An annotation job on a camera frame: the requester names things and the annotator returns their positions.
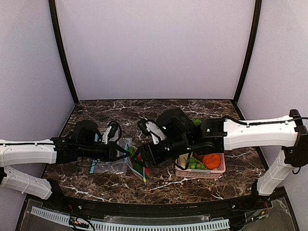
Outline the small green cucumber toy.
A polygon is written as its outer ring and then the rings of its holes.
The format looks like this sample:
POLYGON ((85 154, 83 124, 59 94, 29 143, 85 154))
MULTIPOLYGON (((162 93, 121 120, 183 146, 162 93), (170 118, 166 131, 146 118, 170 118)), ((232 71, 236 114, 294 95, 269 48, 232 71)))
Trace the small green cucumber toy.
POLYGON ((133 147, 128 147, 128 152, 129 152, 129 155, 130 155, 130 158, 129 158, 129 162, 130 162, 130 164, 131 164, 131 166, 135 169, 135 170, 138 170, 138 165, 136 164, 136 163, 134 163, 133 161, 132 161, 132 157, 133 157, 133 155, 135 154, 135 149, 133 148, 133 147))

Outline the clear zip bag blue zipper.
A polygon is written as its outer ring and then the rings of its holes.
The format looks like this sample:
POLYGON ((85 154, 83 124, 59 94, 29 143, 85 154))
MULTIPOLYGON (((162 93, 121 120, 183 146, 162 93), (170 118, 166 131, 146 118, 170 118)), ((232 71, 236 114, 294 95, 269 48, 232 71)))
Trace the clear zip bag blue zipper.
MULTIPOLYGON (((131 144, 129 144, 129 143, 126 142, 126 143, 125 143, 125 149, 128 150, 128 147, 129 147, 129 146, 130 146, 130 147, 133 147, 135 150, 137 149, 135 146, 133 146, 133 145, 131 145, 131 144)), ((129 169, 133 172, 133 174, 134 174, 135 176, 137 176, 139 179, 141 179, 141 180, 143 181, 144 185, 147 185, 147 180, 149 179, 149 177, 145 175, 145 173, 144 173, 144 167, 141 167, 141 166, 138 165, 138 170, 135 170, 135 169, 131 166, 131 164, 130 164, 130 162, 129 162, 129 157, 125 158, 124 160, 125 160, 127 166, 129 167, 129 169)))

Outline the pink red fruit toy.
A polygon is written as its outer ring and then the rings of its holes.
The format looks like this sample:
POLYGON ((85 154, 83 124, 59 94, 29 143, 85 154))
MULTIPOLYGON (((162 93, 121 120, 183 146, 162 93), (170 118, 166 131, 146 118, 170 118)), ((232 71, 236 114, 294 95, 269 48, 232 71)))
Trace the pink red fruit toy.
POLYGON ((151 177, 152 176, 152 172, 150 168, 144 168, 144 173, 146 176, 151 177))

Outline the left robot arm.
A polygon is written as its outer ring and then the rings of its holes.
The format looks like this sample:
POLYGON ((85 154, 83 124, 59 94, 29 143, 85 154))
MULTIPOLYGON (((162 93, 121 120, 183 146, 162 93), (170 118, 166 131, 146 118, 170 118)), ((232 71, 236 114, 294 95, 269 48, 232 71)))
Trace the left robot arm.
POLYGON ((111 121, 104 134, 98 125, 89 120, 75 124, 73 131, 64 137, 41 141, 0 141, 0 186, 48 200, 53 194, 62 194, 54 180, 36 178, 13 168, 22 164, 67 164, 79 158, 114 162, 129 156, 118 145, 121 126, 111 121))

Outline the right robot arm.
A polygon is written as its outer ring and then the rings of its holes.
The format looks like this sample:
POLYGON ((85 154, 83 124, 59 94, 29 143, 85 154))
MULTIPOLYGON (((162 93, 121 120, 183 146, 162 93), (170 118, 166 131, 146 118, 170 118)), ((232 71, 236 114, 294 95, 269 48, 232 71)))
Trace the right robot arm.
POLYGON ((142 167, 157 166, 183 154, 210 155, 244 147, 280 146, 275 162, 252 187, 255 196, 270 196, 296 168, 308 163, 308 130, 297 110, 265 120, 236 120, 229 116, 194 124, 180 109, 163 112, 156 121, 138 122, 152 142, 140 146, 131 157, 142 167))

